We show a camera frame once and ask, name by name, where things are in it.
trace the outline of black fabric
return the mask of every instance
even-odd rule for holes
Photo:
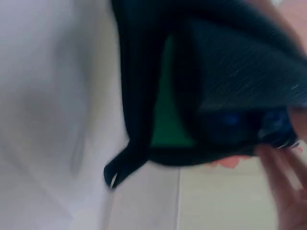
[[[199,126],[208,113],[285,110],[307,101],[304,54],[242,0],[112,0],[112,6],[130,138],[105,167],[105,181],[112,188],[148,160],[190,166],[237,153],[252,155],[256,141],[233,146],[207,143]],[[161,57],[169,36],[175,43],[176,107],[184,128],[197,142],[191,148],[150,148]],[[294,132],[287,138],[294,140]]]

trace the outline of black bag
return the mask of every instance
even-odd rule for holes
[[[191,166],[296,143],[286,108],[307,101],[307,61],[277,25],[243,0],[112,6],[130,141],[104,169],[108,186],[148,160]]]

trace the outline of green fabric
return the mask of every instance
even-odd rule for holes
[[[162,59],[152,147],[191,147],[195,143],[184,130],[175,107],[171,85],[172,56],[173,42],[170,38],[165,45]]]

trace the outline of hand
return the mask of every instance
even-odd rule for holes
[[[307,230],[307,167],[290,149],[273,149],[259,146],[256,149],[267,174],[277,206],[279,230]],[[295,190],[280,166],[290,166],[302,188]]]
[[[270,0],[246,0],[246,2],[279,25],[297,44],[297,47],[304,50],[295,30]],[[297,135],[301,139],[307,140],[307,109],[290,108],[288,113]],[[290,149],[273,149],[269,146],[260,146],[256,149],[256,153],[260,157],[275,199],[279,217],[279,230],[307,230],[307,167]],[[284,162],[295,172],[302,185],[299,191],[291,186],[285,171],[278,162]]]

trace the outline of finger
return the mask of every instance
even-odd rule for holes
[[[300,189],[298,191],[298,195],[300,199],[307,200],[307,191],[306,189]]]
[[[284,149],[282,153],[298,177],[302,187],[307,189],[307,166],[290,149]]]
[[[297,47],[301,50],[303,49],[303,42],[301,38],[295,31],[295,29],[290,25],[290,23],[283,17],[280,11],[273,5],[271,0],[245,0],[247,3],[251,4],[255,9],[259,10],[270,20],[275,22],[279,27],[281,27],[297,44]]]
[[[274,157],[275,151],[271,147],[260,146],[256,149],[256,154],[260,157],[261,164],[266,172],[277,210],[282,213],[295,202],[295,190],[286,175],[278,167]]]
[[[307,141],[307,109],[289,108],[288,109],[292,127],[298,137],[305,142]]]

